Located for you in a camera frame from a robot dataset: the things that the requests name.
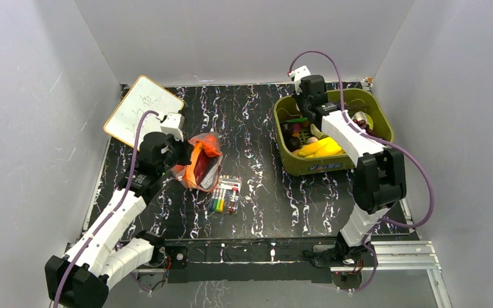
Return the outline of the dark red toy sausage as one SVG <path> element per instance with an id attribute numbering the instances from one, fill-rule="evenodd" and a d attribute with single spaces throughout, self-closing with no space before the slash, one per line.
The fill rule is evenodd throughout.
<path id="1" fill-rule="evenodd" d="M 197 156 L 193 171 L 197 186 L 201 186 L 201 183 L 209 170 L 209 165 L 211 162 L 212 158 L 209 157 L 204 150 L 201 150 Z"/>

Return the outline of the clear zip bag orange zipper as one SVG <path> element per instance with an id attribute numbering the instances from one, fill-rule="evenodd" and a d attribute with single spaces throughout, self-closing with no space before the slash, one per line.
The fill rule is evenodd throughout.
<path id="1" fill-rule="evenodd" d="M 211 192 L 217 186 L 223 158 L 221 137 L 216 132 L 201 133 L 189 139 L 193 151 L 189 165 L 176 165 L 171 172 L 185 188 Z"/>

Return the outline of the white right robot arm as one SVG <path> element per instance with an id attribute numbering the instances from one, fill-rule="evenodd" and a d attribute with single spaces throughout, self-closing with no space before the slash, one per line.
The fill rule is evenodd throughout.
<path id="1" fill-rule="evenodd" d="M 317 267 L 351 266 L 371 250 L 372 232 L 389 209 L 406 195 L 404 155 L 372 139 L 350 118 L 343 91 L 340 104 L 331 103 L 322 76 L 294 76 L 292 80 L 293 97 L 300 113 L 336 141 L 354 164 L 355 204 L 348 222 L 339 231 L 334 247 L 314 247 L 304 251 L 304 257 Z"/>

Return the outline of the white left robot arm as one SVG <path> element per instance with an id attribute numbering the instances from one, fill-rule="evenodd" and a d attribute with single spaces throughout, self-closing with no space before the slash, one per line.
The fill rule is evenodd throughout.
<path id="1" fill-rule="evenodd" d="M 44 271 L 54 307 L 103 307 L 110 290 L 140 265 L 158 267 L 166 259 L 163 241 L 140 232 L 117 244 L 132 221 L 160 191 L 160 178 L 191 163 L 194 147 L 162 132 L 136 137 L 129 171 L 93 225 L 63 256 L 52 256 Z"/>

